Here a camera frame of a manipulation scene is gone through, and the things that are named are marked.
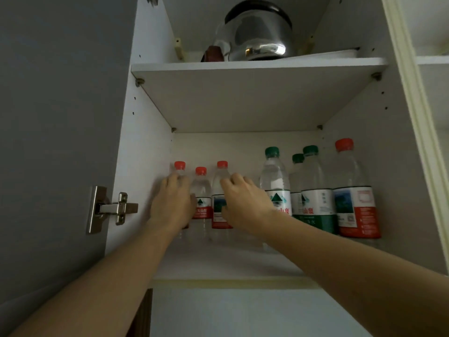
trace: red bottle cap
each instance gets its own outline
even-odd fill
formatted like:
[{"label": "red bottle cap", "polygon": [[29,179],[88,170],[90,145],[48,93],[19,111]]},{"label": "red bottle cap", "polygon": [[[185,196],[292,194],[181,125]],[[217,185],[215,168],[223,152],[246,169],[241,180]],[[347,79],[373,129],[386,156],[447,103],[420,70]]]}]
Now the red bottle cap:
[{"label": "red bottle cap", "polygon": [[197,174],[198,176],[199,176],[199,175],[205,176],[206,173],[207,173],[206,167],[197,167],[197,168],[195,169],[195,174]]},{"label": "red bottle cap", "polygon": [[227,161],[218,161],[217,162],[217,167],[218,168],[227,168],[228,167],[228,163],[227,163]]},{"label": "red bottle cap", "polygon": [[183,162],[183,161],[176,161],[175,162],[175,169],[176,170],[185,170],[185,162]]},{"label": "red bottle cap", "polygon": [[351,138],[339,139],[335,142],[335,147],[337,148],[338,152],[352,150],[354,149],[354,141]]}]

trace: person's right arm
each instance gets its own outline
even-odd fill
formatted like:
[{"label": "person's right arm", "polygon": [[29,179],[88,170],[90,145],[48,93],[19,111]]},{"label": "person's right arm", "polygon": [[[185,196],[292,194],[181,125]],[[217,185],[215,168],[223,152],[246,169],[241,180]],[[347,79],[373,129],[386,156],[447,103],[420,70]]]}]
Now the person's right arm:
[{"label": "person's right arm", "polygon": [[277,211],[239,174],[221,181],[228,222],[267,242],[374,336],[449,336],[449,278]]}]

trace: person's left hand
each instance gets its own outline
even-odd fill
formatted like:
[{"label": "person's left hand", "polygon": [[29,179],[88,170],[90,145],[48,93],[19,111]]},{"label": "person's left hand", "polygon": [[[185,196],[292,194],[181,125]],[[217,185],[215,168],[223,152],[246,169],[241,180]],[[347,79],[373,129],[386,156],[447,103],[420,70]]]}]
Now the person's left hand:
[{"label": "person's left hand", "polygon": [[161,182],[150,209],[150,222],[166,226],[173,234],[187,226],[196,210],[195,195],[190,195],[190,179],[176,172]]}]

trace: stainless steel kettle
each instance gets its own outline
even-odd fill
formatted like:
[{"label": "stainless steel kettle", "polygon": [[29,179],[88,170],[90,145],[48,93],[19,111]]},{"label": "stainless steel kettle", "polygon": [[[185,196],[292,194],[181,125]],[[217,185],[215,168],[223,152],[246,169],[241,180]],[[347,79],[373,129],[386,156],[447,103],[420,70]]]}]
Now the stainless steel kettle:
[{"label": "stainless steel kettle", "polygon": [[245,0],[225,17],[214,46],[225,61],[273,60],[295,56],[292,23],[275,4]]}]

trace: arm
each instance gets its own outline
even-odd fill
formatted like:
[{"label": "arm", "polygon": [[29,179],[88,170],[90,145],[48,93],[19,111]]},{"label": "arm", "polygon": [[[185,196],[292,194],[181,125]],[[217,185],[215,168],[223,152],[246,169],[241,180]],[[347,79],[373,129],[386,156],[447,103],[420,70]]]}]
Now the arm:
[{"label": "arm", "polygon": [[162,256],[193,216],[190,181],[164,179],[140,234],[38,309],[10,337],[126,335]]},{"label": "arm", "polygon": [[374,336],[449,335],[449,279],[278,212],[234,174],[223,216],[284,254]]}]

